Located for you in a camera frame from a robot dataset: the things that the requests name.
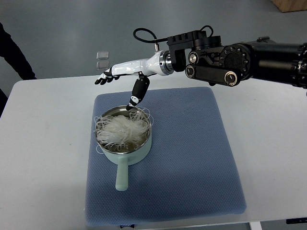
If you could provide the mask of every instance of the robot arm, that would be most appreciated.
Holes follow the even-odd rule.
[[[204,28],[209,28],[207,36]],[[95,84],[105,84],[122,75],[139,75],[132,90],[127,110],[142,101],[148,89],[148,76],[169,75],[185,71],[188,78],[207,81],[211,86],[221,84],[236,86],[241,81],[256,78],[266,81],[307,87],[307,43],[302,45],[278,44],[269,37],[257,41],[222,46],[221,37],[213,36],[213,29],[206,25],[200,30],[178,34],[164,39],[146,41],[155,43],[156,54],[150,59],[125,62],[105,71]],[[157,51],[157,43],[167,41],[169,51]],[[191,49],[186,62],[185,50]]]

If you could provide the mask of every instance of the blue cushion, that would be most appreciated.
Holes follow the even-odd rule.
[[[131,92],[97,96],[88,161],[87,226],[241,214],[246,203],[212,90],[150,90],[139,106],[154,117],[152,148],[115,189],[117,165],[96,152],[94,117],[129,102]]]

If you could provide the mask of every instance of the black cable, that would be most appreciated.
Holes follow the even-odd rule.
[[[209,36],[209,37],[211,37],[213,35],[213,28],[211,26],[209,26],[209,25],[205,25],[204,27],[201,28],[200,31],[202,31],[204,28],[209,28],[211,30],[211,34]]]
[[[142,39],[140,37],[138,37],[136,35],[136,33],[138,31],[146,31],[148,33],[150,33],[153,37],[154,37],[154,40],[145,40],[145,39]],[[159,43],[159,42],[166,42],[167,41],[167,38],[161,38],[161,39],[157,39],[156,35],[149,29],[146,29],[146,28],[137,28],[133,31],[133,36],[135,39],[141,41],[141,42],[145,42],[145,43]]]

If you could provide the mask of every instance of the white table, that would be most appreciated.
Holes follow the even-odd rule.
[[[29,80],[14,86],[0,119],[0,229],[87,229],[84,203],[94,100],[102,93],[131,91],[135,82],[126,76],[97,86],[96,78]],[[184,73],[151,76],[150,81],[150,89],[208,86]],[[140,224],[136,229],[307,216],[306,90],[254,79],[212,90],[246,211]]]

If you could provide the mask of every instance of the saucepan handle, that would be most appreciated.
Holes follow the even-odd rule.
[[[115,188],[125,191],[128,188],[128,156],[118,156]]]

